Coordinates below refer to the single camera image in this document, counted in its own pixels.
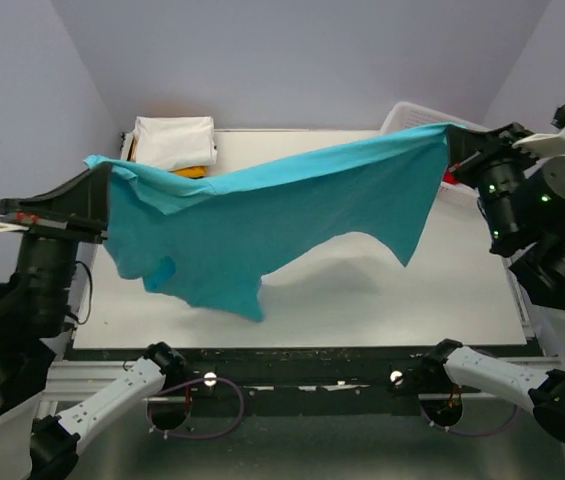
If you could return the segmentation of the cyan t shirt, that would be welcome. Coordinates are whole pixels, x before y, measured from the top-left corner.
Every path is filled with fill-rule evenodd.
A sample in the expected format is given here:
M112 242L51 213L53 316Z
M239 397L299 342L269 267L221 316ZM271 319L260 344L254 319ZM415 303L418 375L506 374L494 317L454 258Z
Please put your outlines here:
M448 162L446 124L198 180L114 160L105 248L150 293L261 321L262 278L334 237L409 263Z

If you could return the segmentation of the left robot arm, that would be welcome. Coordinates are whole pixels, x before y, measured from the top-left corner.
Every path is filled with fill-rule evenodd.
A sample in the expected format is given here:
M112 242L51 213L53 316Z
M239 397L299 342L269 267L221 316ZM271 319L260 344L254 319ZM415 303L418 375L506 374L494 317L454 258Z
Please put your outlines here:
M106 239L109 179L104 163L31 198L0 202L0 233L21 236L16 267L0 283L0 479L63 479L86 446L147 397L176 393L185 359L149 346L121 377L76 407L37 415L55 353L48 340L71 316L78 248Z

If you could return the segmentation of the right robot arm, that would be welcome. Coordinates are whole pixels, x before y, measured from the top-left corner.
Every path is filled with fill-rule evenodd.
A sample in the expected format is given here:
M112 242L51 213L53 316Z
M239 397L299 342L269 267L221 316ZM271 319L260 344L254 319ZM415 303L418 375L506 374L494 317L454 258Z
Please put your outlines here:
M491 252L510 260L565 361L565 128L535 134L515 123L483 132L450 126L446 134L451 174L478 192ZM565 368L526 368L446 339L421 358L412 384L418 393L469 387L492 394L565 443Z

